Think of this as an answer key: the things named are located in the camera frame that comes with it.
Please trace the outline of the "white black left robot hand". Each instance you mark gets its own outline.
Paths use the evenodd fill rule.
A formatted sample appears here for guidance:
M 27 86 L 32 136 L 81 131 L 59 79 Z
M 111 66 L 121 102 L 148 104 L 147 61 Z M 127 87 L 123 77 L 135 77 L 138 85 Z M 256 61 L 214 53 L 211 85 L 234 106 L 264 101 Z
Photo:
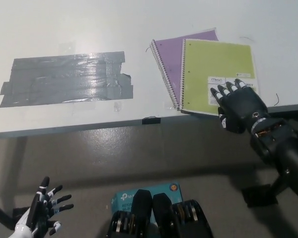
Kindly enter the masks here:
M 61 191 L 63 186 L 59 185 L 49 191 L 49 183 L 50 178 L 44 177 L 29 208 L 26 226 L 30 228 L 34 238 L 43 238 L 46 234 L 52 236 L 57 233 L 62 224 L 59 221 L 51 220 L 51 218 L 62 211 L 74 208 L 73 204 L 56 207 L 61 202 L 71 199 L 72 196 L 68 194 L 53 200 L 53 196 Z

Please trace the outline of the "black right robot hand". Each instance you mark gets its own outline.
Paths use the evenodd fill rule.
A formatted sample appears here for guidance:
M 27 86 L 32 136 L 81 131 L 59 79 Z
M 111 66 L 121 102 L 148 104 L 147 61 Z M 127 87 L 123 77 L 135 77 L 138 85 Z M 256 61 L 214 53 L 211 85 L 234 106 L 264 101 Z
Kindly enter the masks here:
M 268 109 L 258 94 L 240 79 L 210 89 L 219 107 L 218 114 L 222 127 L 227 131 L 241 134 L 251 132 L 258 120 L 267 118 Z

